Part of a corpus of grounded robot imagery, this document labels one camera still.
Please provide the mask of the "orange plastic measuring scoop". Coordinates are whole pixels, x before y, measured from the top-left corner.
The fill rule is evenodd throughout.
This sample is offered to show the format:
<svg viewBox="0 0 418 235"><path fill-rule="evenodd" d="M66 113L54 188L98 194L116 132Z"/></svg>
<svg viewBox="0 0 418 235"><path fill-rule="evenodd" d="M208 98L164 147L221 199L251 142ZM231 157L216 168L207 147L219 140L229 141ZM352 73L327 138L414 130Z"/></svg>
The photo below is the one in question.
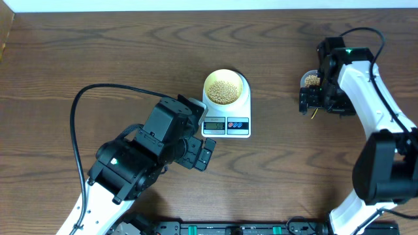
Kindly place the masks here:
<svg viewBox="0 0 418 235"><path fill-rule="evenodd" d="M311 115L311 119L313 119L313 118L316 116L317 112L318 112L318 108L316 108L316 109L313 111L313 113L312 113L312 115Z"/></svg>

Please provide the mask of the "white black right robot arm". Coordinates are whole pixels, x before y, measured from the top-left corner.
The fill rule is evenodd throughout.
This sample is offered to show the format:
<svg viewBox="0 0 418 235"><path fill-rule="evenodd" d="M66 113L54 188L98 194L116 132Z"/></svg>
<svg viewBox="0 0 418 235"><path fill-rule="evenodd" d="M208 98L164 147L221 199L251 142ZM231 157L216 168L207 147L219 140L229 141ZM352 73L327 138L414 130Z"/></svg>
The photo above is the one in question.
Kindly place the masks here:
<svg viewBox="0 0 418 235"><path fill-rule="evenodd" d="M319 85L303 87L299 111L359 117L366 143L352 171L353 190L317 225L317 234L364 234L383 213L417 197L417 126L385 87L377 57L341 36L317 46Z"/></svg>

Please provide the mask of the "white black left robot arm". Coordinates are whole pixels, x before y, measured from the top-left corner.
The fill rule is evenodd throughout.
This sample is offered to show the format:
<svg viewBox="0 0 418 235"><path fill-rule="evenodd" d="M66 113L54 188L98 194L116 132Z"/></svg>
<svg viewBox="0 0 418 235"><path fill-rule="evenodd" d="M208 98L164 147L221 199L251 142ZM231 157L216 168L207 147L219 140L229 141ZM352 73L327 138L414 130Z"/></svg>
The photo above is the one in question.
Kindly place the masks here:
<svg viewBox="0 0 418 235"><path fill-rule="evenodd" d="M166 166L206 170L215 141L195 138L208 107L197 99L162 98L145 124L128 126L96 152L80 196L59 234L106 234L156 182Z"/></svg>

